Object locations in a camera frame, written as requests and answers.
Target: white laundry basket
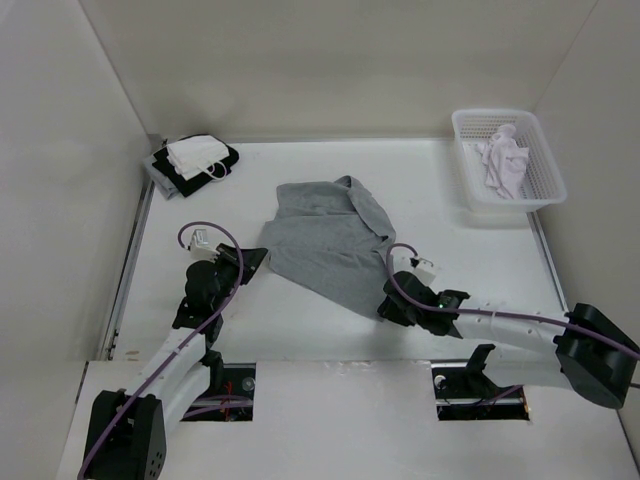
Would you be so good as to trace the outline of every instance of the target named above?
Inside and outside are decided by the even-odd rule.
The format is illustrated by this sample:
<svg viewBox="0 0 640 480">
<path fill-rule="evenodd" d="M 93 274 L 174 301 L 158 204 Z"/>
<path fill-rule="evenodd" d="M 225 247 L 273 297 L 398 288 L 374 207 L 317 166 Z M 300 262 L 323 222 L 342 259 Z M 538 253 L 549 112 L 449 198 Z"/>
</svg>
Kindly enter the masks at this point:
<svg viewBox="0 0 640 480">
<path fill-rule="evenodd" d="M 456 153 L 469 206 L 480 213 L 533 212 L 552 203 L 562 203 L 567 190 L 556 161 L 544 138 L 538 119 L 523 110 L 458 110 L 451 116 L 456 134 Z M 521 198 L 504 199 L 484 182 L 487 167 L 475 146 L 487 142 L 500 125 L 516 126 L 514 139 L 519 147 L 529 147 L 529 165 L 520 189 Z"/>
</svg>

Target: white table surface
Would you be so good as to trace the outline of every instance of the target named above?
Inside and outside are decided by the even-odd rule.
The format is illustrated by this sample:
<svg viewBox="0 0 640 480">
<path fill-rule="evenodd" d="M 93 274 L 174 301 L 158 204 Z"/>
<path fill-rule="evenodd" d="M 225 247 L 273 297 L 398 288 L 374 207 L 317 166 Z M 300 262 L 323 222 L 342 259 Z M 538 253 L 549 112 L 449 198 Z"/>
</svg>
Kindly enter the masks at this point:
<svg viewBox="0 0 640 480">
<path fill-rule="evenodd" d="M 188 199 L 154 194 L 116 344 L 116 360 L 148 360 L 166 338 L 192 263 L 176 243 L 207 220 L 256 246 L 277 210 L 276 187 L 353 175 L 386 209 L 397 240 L 440 268 L 434 289 L 466 290 L 512 309 L 558 312 L 526 215 L 474 216 L 464 206 L 450 141 L 363 140 L 235 145 L 223 182 Z M 222 235 L 210 234 L 216 244 Z M 227 362 L 467 358 L 476 343 L 361 317 L 260 268 L 225 314 L 216 349 Z"/>
<path fill-rule="evenodd" d="M 87 371 L 57 480 L 75 479 L 91 404 L 134 362 Z M 252 422 L 180 424 L 160 480 L 637 480 L 613 410 L 531 387 L 531 421 L 439 422 L 426 362 L 259 362 Z"/>
</svg>

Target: white towel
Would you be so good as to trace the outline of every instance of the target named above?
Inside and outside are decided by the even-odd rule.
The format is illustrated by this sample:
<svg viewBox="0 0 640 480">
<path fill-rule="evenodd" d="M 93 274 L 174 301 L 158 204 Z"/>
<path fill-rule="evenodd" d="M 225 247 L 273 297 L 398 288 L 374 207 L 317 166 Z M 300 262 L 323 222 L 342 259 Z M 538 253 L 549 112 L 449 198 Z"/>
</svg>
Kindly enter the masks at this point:
<svg viewBox="0 0 640 480">
<path fill-rule="evenodd" d="M 200 135 L 167 145 L 169 163 L 185 180 L 191 180 L 207 168 L 229 156 L 229 148 L 212 137 Z"/>
<path fill-rule="evenodd" d="M 496 189 L 502 198 L 520 198 L 520 187 L 529 164 L 529 149 L 520 148 L 513 139 L 516 127 L 502 125 L 488 144 L 476 145 L 487 167 L 485 185 Z"/>
</svg>

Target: cloth pile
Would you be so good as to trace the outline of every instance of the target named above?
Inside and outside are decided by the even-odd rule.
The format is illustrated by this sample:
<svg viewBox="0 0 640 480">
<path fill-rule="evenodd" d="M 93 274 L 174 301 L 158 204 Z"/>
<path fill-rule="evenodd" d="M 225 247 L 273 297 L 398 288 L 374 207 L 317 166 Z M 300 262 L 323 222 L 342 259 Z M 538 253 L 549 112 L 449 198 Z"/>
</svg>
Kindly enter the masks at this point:
<svg viewBox="0 0 640 480">
<path fill-rule="evenodd" d="M 384 257 L 396 232 L 382 207 L 355 178 L 289 183 L 277 188 L 279 209 L 258 245 L 270 268 L 369 318 L 386 295 Z"/>
<path fill-rule="evenodd" d="M 207 183 L 221 181 L 238 162 L 238 152 L 211 135 L 194 135 L 165 145 L 144 165 L 166 199 L 192 195 Z"/>
<path fill-rule="evenodd" d="M 518 147 L 513 138 L 515 132 L 515 125 L 502 125 L 488 143 L 476 145 L 487 167 L 485 185 L 495 188 L 498 195 L 506 199 L 520 198 L 529 164 L 529 148 Z"/>
</svg>

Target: white panel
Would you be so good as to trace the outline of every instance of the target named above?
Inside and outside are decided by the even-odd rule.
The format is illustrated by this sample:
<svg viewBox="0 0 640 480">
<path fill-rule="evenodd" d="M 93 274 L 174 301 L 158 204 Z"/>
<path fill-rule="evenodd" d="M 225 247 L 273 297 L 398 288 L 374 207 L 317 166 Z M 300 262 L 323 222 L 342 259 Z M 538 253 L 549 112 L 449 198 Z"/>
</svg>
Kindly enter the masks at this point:
<svg viewBox="0 0 640 480">
<path fill-rule="evenodd" d="M 75 478 L 91 402 L 135 364 L 93 363 L 58 480 Z M 637 480 L 618 417 L 573 392 L 525 389 L 530 422 L 439 422 L 422 362 L 258 363 L 253 422 L 183 423 L 160 480 Z"/>
<path fill-rule="evenodd" d="M 75 0 L 0 1 L 0 105 L 0 476 L 46 479 L 149 146 Z"/>
<path fill-rule="evenodd" d="M 560 306 L 524 214 L 472 215 L 461 202 L 452 142 L 335 141 L 236 145 L 224 181 L 187 199 L 154 194 L 124 311 L 115 358 L 148 360 L 171 328 L 191 256 L 176 232 L 217 222 L 253 248 L 277 210 L 276 187 L 354 175 L 389 214 L 397 239 L 440 271 L 432 288 L 460 289 L 523 312 Z M 210 233 L 213 245 L 226 241 Z M 223 314 L 215 348 L 228 362 L 468 358 L 475 343 L 357 315 L 263 265 Z"/>
<path fill-rule="evenodd" d="M 542 212 L 563 287 L 640 342 L 640 2 L 600 0 L 536 113 L 567 183 Z M 640 453 L 640 393 L 622 418 Z"/>
<path fill-rule="evenodd" d="M 128 385 L 125 393 L 133 395 L 156 370 L 167 360 L 167 358 L 182 345 L 189 335 L 193 333 L 191 328 L 172 329 L 167 340 L 158 350 L 144 369 L 138 373 Z M 196 335 L 187 343 L 182 350 L 178 350 L 177 356 L 163 370 L 162 378 L 153 382 L 142 395 L 153 395 L 158 400 L 168 403 L 176 392 L 176 388 L 184 379 L 191 368 L 196 365 L 207 353 L 207 346 L 204 335 Z"/>
<path fill-rule="evenodd" d="M 82 0 L 149 132 L 450 135 L 531 109 L 595 0 Z"/>
</svg>

